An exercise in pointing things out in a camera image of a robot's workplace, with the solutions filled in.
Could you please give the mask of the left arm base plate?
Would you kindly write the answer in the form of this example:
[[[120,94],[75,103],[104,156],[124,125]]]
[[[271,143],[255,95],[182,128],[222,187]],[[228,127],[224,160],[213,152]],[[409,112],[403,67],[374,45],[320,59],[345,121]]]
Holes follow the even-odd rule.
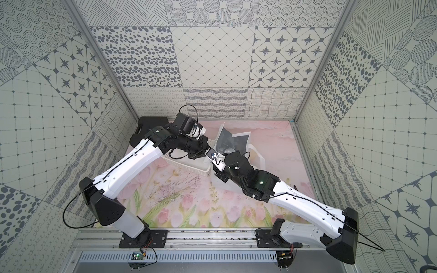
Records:
[[[168,232],[165,229],[144,230],[135,238],[123,233],[118,247],[120,249],[141,249],[145,247],[162,249],[165,247]]]

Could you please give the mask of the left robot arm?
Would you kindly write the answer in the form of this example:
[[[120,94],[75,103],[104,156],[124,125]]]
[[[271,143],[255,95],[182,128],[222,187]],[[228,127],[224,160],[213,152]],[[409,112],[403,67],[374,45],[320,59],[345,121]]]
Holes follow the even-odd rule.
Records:
[[[93,179],[84,178],[80,191],[87,207],[102,226],[114,226],[129,238],[136,239],[148,225],[132,214],[118,200],[118,195],[143,169],[173,150],[182,150],[189,159],[205,157],[210,148],[206,129],[195,125],[183,129],[176,124],[157,126],[113,167]]]

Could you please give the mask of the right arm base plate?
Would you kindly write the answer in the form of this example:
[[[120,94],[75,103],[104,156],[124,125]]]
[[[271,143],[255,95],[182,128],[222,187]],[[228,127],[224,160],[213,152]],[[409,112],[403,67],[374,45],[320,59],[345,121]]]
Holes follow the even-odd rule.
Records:
[[[289,242],[281,236],[281,227],[285,223],[285,219],[278,218],[275,220],[271,229],[258,228],[254,231],[257,240],[258,248],[302,248],[300,242]]]

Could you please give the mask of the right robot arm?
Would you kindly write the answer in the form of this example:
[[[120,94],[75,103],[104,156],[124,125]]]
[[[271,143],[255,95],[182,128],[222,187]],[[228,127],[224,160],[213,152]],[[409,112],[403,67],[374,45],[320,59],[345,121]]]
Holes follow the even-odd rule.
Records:
[[[315,241],[337,260],[353,265],[358,244],[358,212],[336,209],[318,202],[287,185],[279,177],[255,169],[239,152],[222,155],[211,149],[208,154],[215,176],[224,183],[238,185],[242,193],[257,201],[272,203],[312,223],[321,235]]]

